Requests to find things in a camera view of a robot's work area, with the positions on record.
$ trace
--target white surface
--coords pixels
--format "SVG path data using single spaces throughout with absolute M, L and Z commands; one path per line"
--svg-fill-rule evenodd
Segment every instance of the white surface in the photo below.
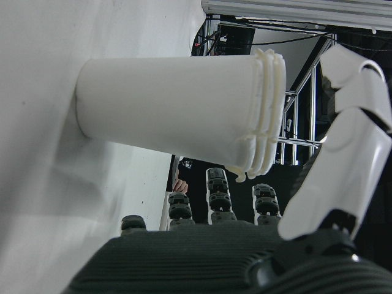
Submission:
M 0 2 L 0 293 L 59 293 L 127 214 L 159 228 L 170 155 L 84 137 L 90 58 L 188 56 L 200 1 Z
M 206 13 L 392 31 L 392 3 L 384 0 L 202 0 L 202 5 Z
M 360 107 L 374 113 L 392 130 L 391 101 L 388 87 L 372 69 L 363 69 L 335 94 L 335 110 Z
M 329 79 L 331 87 L 334 89 L 345 86 L 365 67 L 374 69 L 380 75 L 382 81 L 385 82 L 384 73 L 376 62 L 366 59 L 339 44 L 322 54 L 320 62 L 323 76 Z
M 222 164 L 243 181 L 257 137 L 271 152 L 259 154 L 252 172 L 266 173 L 274 162 L 285 85 L 284 60 L 271 50 L 93 59 L 77 83 L 78 121 L 91 138 Z

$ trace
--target black cable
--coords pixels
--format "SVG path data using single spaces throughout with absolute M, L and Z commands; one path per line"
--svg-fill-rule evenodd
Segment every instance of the black cable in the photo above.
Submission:
M 287 130 L 287 129 L 284 129 L 284 131 L 285 132 L 287 132 L 289 135 L 291 135 L 291 136 L 297 136 L 298 137 L 298 135 L 297 134 L 294 134 L 293 132 L 291 132 L 291 131 L 289 131 L 289 130 Z M 300 139 L 300 140 L 304 140 L 305 142 L 308 142 L 309 144 L 312 144 L 313 146 L 315 146 L 315 147 L 320 147 L 320 145 L 317 145 L 317 144 L 315 144 L 315 143 L 313 143 L 313 142 L 310 142 L 310 141 L 308 141 L 307 139 Z
M 207 19 L 207 20 L 220 20 L 218 18 L 213 18 L 213 19 Z M 311 28 L 298 28 L 296 26 L 287 26 L 284 24 L 274 24 L 271 22 L 278 22 L 278 23 L 299 23 L 299 24 L 310 24 L 310 25 L 316 25 L 316 26 L 324 26 L 327 27 L 327 25 L 325 24 L 318 24 L 318 23 L 313 23 L 311 21 L 284 21 L 284 20 L 269 20 L 269 19 L 255 19 L 255 18 L 241 18 L 238 20 L 238 22 L 240 22 L 241 24 L 245 24 L 245 23 L 250 23 L 250 24 L 260 24 L 260 25 L 265 25 L 265 26 L 278 26 L 278 27 L 282 27 L 282 28 L 290 28 L 290 29 L 301 29 L 303 31 L 309 31 L 309 33 L 312 33 L 313 31 L 323 31 L 325 29 L 311 29 Z M 350 34 L 355 34 L 355 35 L 359 35 L 359 36 L 367 36 L 367 37 L 373 37 L 376 39 L 380 39 L 380 40 L 392 40 L 392 37 L 381 37 L 381 36 L 375 36 L 372 33 L 365 33 L 363 31 L 356 31 L 354 28 L 350 29 L 350 30 L 339 30 L 340 33 L 350 33 Z
M 302 38 L 297 38 L 297 39 L 290 39 L 290 40 L 284 40 L 284 41 L 276 41 L 276 42 L 265 42 L 265 43 L 249 43 L 249 44 L 236 44 L 238 46 L 262 46 L 262 45 L 272 45 L 272 44 L 283 44 L 283 43 L 289 43 L 289 42 L 295 42 L 295 41 L 300 41 L 300 40 L 307 40 L 307 39 L 313 39 L 313 38 L 318 38 L 319 36 L 309 36 L 309 37 L 302 37 Z
M 316 33 L 316 32 L 307 32 L 307 31 L 303 31 L 303 30 L 301 30 L 301 31 L 293 31 L 293 30 L 289 30 L 289 29 L 261 28 L 261 27 L 254 26 L 254 25 L 251 25 L 251 24 L 248 24 L 248 23 L 240 23 L 240 22 L 231 21 L 231 20 L 227 20 L 227 22 L 236 23 L 236 24 L 241 24 L 241 25 L 244 25 L 244 26 L 247 26 L 247 27 L 250 27 L 250 28 L 255 28 L 255 29 L 265 29 L 265 30 L 267 30 L 267 31 L 295 32 L 295 33 L 300 33 L 300 34 L 313 34 L 313 35 L 315 35 L 314 37 L 319 36 L 319 37 L 323 37 L 323 38 L 327 38 L 327 39 L 336 41 L 333 37 L 330 37 L 330 36 L 328 36 L 328 35 L 325 34 L 325 33 L 324 33 L 324 34 L 319 34 L 319 33 Z M 336 42 L 339 43 L 339 44 L 341 44 L 341 45 L 344 45 L 344 46 L 346 46 L 346 47 L 356 48 L 356 49 L 360 49 L 360 50 L 378 51 L 378 52 L 392 52 L 392 49 L 384 49 L 384 50 L 380 50 L 380 49 L 371 49 L 371 48 L 364 48 L 364 47 L 360 47 L 360 46 L 356 46 L 356 45 L 347 44 L 347 43 L 344 43 L 344 42 L 338 42 L 338 41 L 336 41 Z

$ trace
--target white paper cup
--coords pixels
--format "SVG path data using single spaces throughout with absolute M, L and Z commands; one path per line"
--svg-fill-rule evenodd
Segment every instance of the white paper cup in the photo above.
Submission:
M 244 179 L 260 127 L 262 54 L 92 59 L 77 83 L 79 125 L 92 138 L 222 164 Z

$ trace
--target person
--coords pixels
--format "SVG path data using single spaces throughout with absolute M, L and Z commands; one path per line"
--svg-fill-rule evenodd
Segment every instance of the person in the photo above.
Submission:
M 166 192 L 181 192 L 184 194 L 188 192 L 188 183 L 179 177 L 178 164 L 182 158 L 183 156 L 171 156 Z
M 181 192 L 186 194 L 188 192 L 188 183 L 186 183 L 183 179 L 179 179 L 179 169 L 177 168 L 176 176 L 173 185 L 173 192 Z

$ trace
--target robotic hand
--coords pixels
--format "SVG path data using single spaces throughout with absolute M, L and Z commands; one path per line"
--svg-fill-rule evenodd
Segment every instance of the robotic hand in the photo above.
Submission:
M 283 239 L 327 227 L 354 239 L 391 151 L 391 104 L 381 68 L 341 45 L 320 62 L 336 118 L 286 207 Z

